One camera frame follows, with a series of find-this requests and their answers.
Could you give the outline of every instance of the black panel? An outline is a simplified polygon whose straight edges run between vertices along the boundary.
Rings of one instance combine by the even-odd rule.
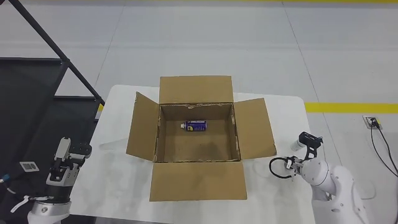
[[[49,106],[37,132],[24,156],[24,161],[34,161],[40,172],[29,180],[15,181],[11,188],[24,194],[44,194],[45,181],[63,137],[69,137],[73,144],[89,143],[95,129],[95,115],[100,105],[94,97],[56,96]],[[0,204],[0,217],[7,223],[27,223],[27,213],[32,205],[24,205],[14,214],[10,209],[19,202],[7,192]]]
[[[0,174],[21,161],[66,69],[60,59],[0,58]]]

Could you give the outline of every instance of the black cable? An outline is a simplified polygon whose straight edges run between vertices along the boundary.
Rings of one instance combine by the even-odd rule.
[[[272,163],[275,162],[276,160],[282,160],[282,161],[284,161],[284,162],[287,162],[287,159],[286,159],[286,158],[283,158],[283,157],[275,157],[275,158],[271,159],[271,161],[269,161],[269,171],[271,171],[272,175],[274,175],[274,176],[276,176],[276,177],[278,177],[278,178],[280,178],[280,179],[288,179],[288,178],[291,178],[291,177],[292,177],[291,175],[282,176],[282,175],[278,175],[278,174],[276,174],[274,171],[272,171],[271,165],[272,165]]]
[[[374,145],[374,141],[373,141],[373,126],[371,126],[371,139],[372,139],[372,144],[373,144],[374,151],[376,152],[377,156],[380,158],[381,162],[384,164],[384,166],[385,166],[389,171],[391,171],[391,173],[392,173],[394,176],[398,177],[398,172],[395,174],[395,173],[390,169],[390,167],[388,167],[388,165],[384,162],[384,160],[381,158],[380,154],[378,153],[378,151],[377,151],[377,149],[376,149],[376,146]]]
[[[395,170],[396,170],[396,172],[397,172],[397,175],[398,175],[398,169],[397,169],[396,163],[394,162],[394,160],[392,159],[392,156],[391,156],[390,145],[388,145],[388,142],[387,142],[386,138],[384,137],[383,132],[381,131],[380,127],[377,127],[377,128],[378,128],[378,130],[379,130],[381,136],[383,137],[383,140],[384,140],[384,142],[385,142],[385,144],[386,144],[386,146],[387,146],[388,156],[390,157],[392,166],[394,166],[394,168],[395,168]]]

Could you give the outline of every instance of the box flap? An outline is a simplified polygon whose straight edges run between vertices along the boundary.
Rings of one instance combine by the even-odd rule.
[[[161,77],[160,104],[233,102],[230,76]]]
[[[152,161],[155,154],[159,105],[137,92],[126,153]]]
[[[151,202],[247,198],[241,161],[154,164]]]
[[[264,99],[235,102],[234,109],[241,159],[276,155]]]

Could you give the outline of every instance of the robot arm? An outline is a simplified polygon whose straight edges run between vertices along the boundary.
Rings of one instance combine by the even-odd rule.
[[[315,223],[368,224],[365,207],[356,190],[351,172],[343,166],[333,166],[318,158],[317,148],[321,143],[322,137],[316,138],[311,134],[302,133],[292,149],[307,146],[305,159],[295,156],[280,158],[285,161],[286,169],[293,170],[294,175],[301,175],[302,179],[311,185]]]
[[[53,224],[69,216],[72,202],[70,193],[80,167],[91,155],[89,144],[71,146],[71,140],[63,138],[58,145],[50,174],[47,177],[49,200],[36,200],[28,213],[29,224]]]

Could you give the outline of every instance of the spray can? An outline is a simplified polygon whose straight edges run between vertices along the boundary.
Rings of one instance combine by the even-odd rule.
[[[181,128],[186,131],[206,131],[207,124],[205,120],[186,121],[181,124]]]

